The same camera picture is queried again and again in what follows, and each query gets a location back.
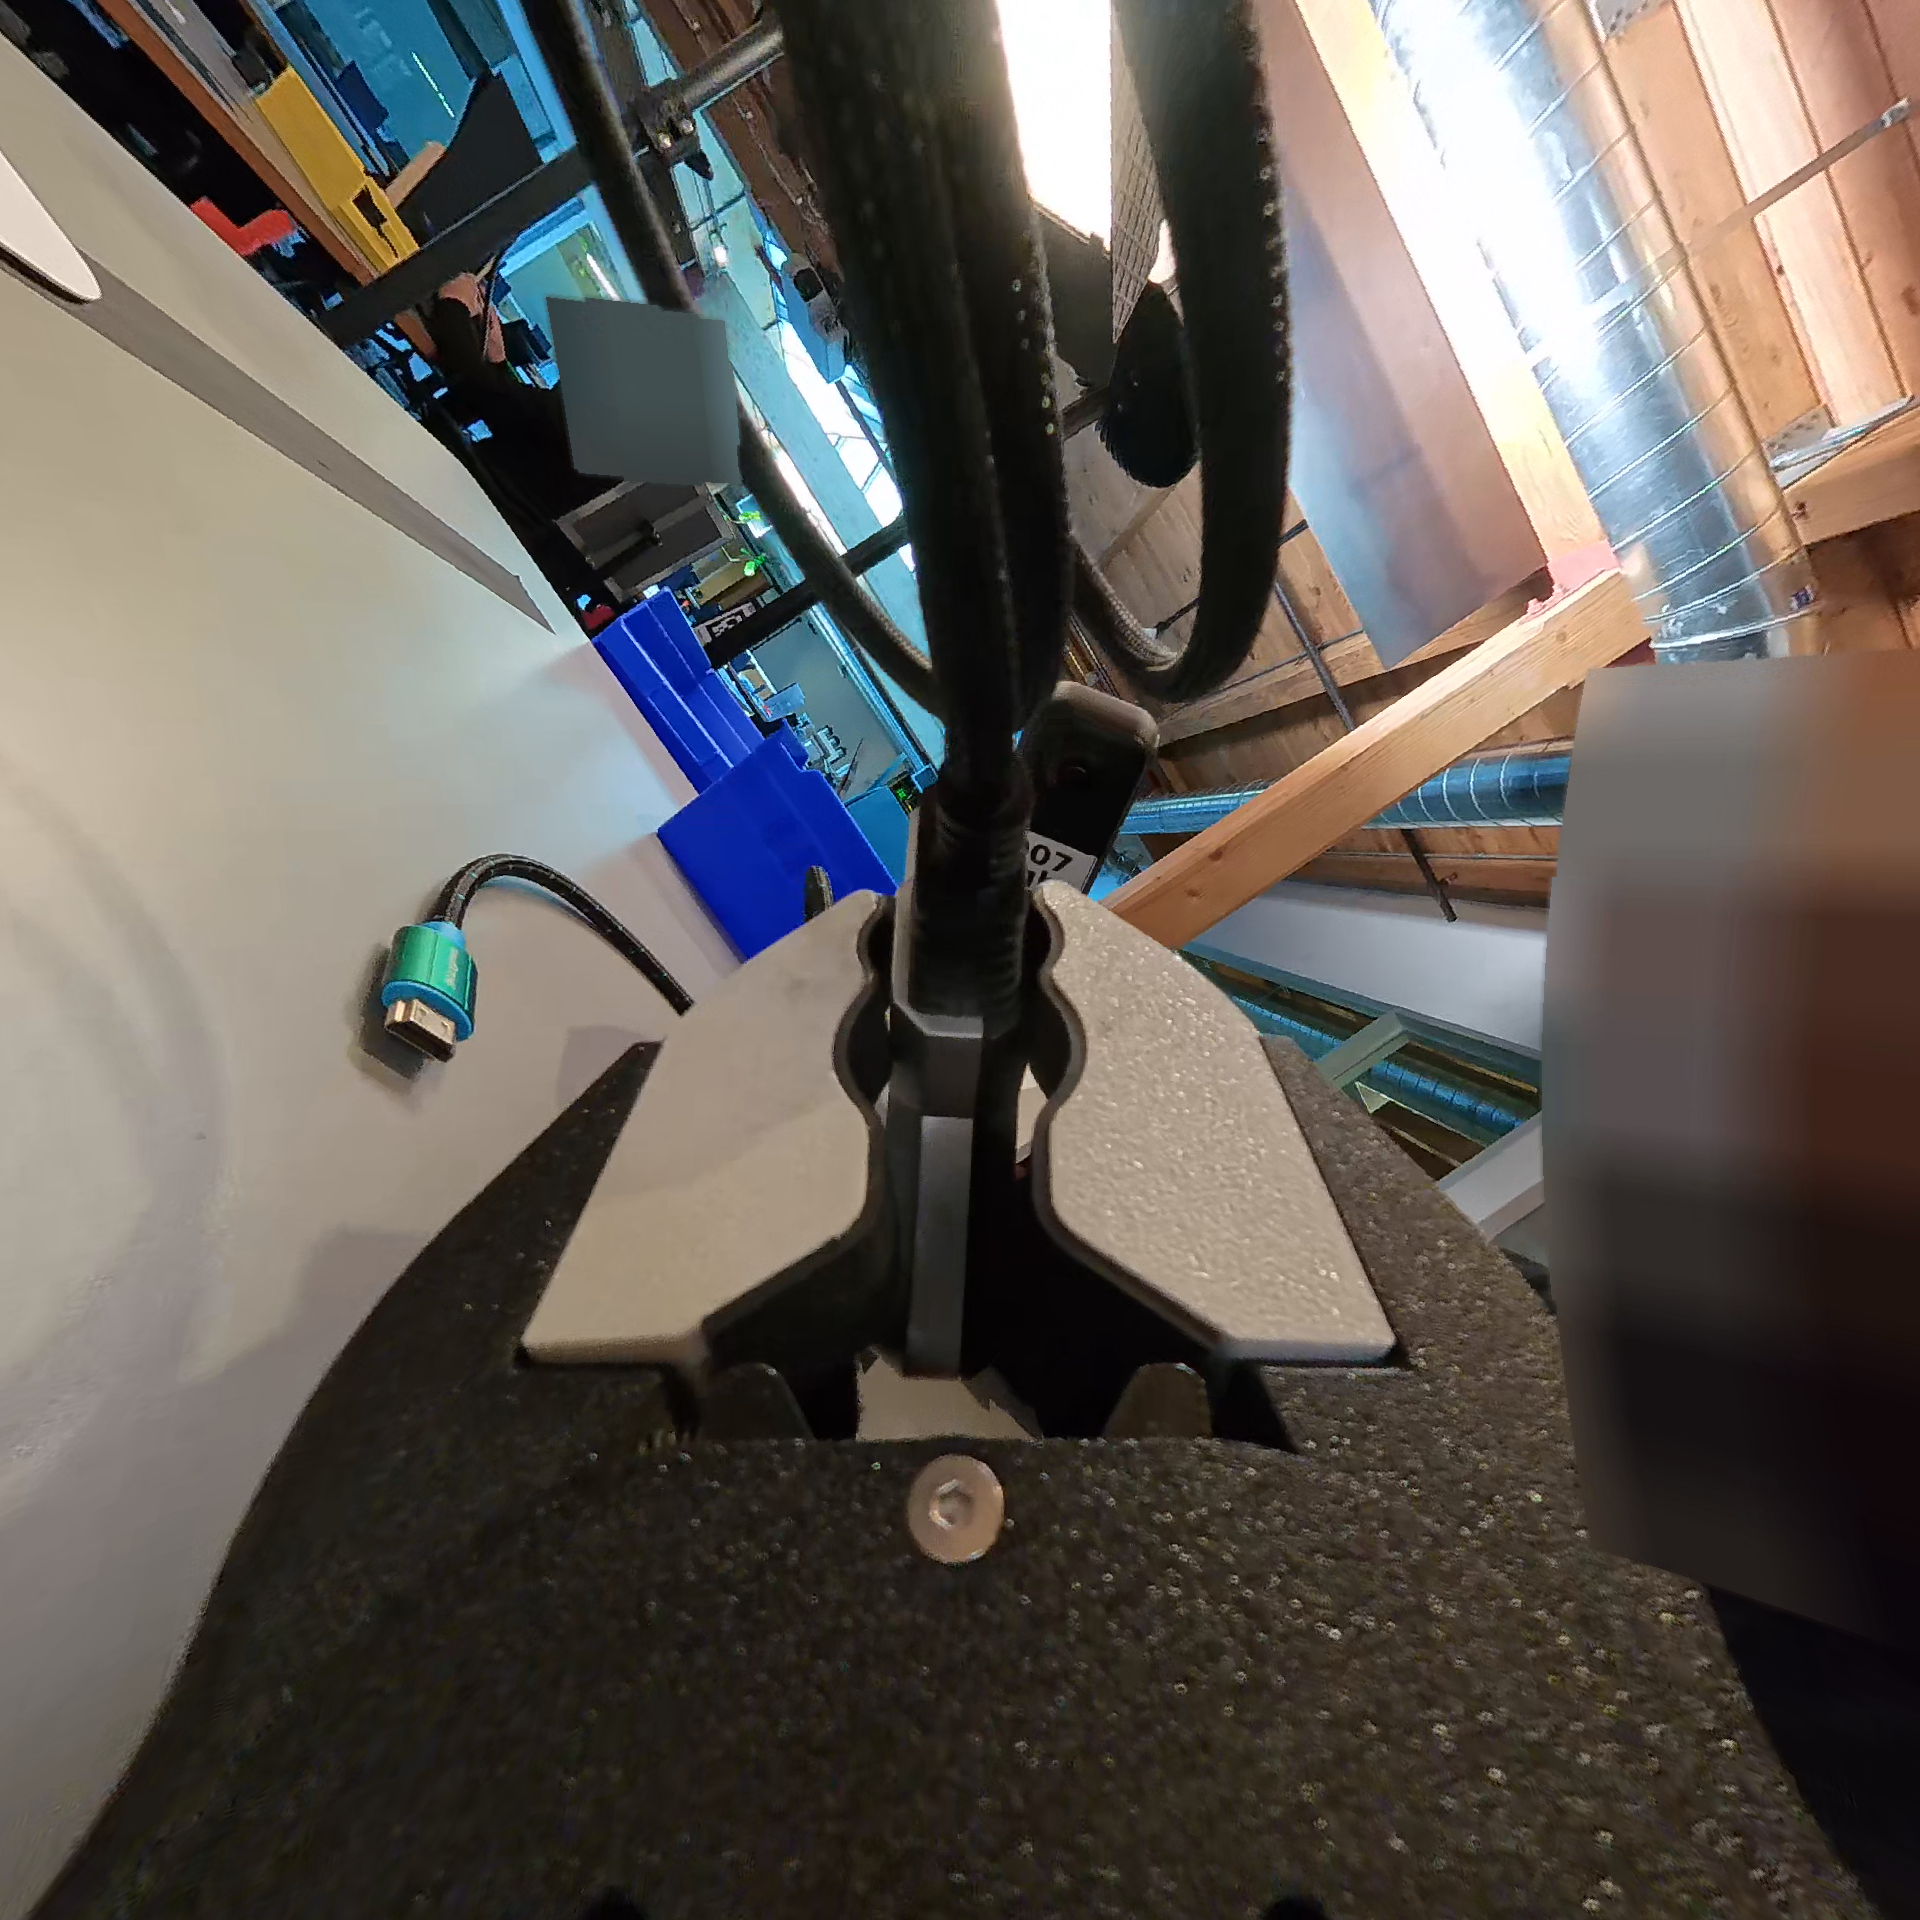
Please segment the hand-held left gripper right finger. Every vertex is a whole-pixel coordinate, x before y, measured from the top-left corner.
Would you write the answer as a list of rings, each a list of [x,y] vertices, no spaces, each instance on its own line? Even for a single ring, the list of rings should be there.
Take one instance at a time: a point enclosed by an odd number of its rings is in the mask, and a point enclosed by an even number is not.
[[[1257,1373],[1380,1373],[1397,1322],[1260,1024],[1101,900],[1031,892],[1024,1401],[1101,1428],[1144,1366],[1202,1375],[1217,1428]]]

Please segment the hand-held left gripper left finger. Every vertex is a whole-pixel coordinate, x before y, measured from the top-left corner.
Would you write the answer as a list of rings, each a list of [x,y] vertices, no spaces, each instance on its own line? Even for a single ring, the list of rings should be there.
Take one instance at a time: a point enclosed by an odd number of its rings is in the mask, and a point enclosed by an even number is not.
[[[692,1401],[767,1366],[812,1428],[859,1428],[859,1358],[901,1337],[887,952],[896,900],[848,892],[662,1033],[523,1366],[651,1366]]]

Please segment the white studio light panel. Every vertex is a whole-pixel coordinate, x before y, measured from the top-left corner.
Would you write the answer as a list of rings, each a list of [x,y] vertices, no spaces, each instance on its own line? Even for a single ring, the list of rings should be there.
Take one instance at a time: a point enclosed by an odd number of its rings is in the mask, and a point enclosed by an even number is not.
[[[1040,211],[1068,437],[1170,489],[1196,462],[1191,338],[1162,173],[1104,0],[1002,0],[1023,167]]]

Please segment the wood-framed black panel stand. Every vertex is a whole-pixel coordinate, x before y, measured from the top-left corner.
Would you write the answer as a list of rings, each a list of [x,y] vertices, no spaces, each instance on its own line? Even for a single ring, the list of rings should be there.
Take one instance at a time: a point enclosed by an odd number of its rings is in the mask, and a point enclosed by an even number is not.
[[[90,258],[74,250],[74,233],[52,224],[37,190],[11,167],[11,156],[0,156],[0,253],[6,265],[29,270],[45,287],[65,300],[103,300]]]

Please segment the silver ceiling duct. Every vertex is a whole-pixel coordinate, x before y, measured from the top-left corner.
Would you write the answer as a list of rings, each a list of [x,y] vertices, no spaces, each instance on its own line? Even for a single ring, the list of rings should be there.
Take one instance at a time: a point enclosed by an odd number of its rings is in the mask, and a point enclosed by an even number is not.
[[[1592,9],[1379,0],[1412,107],[1666,666],[1786,659],[1810,562]]]

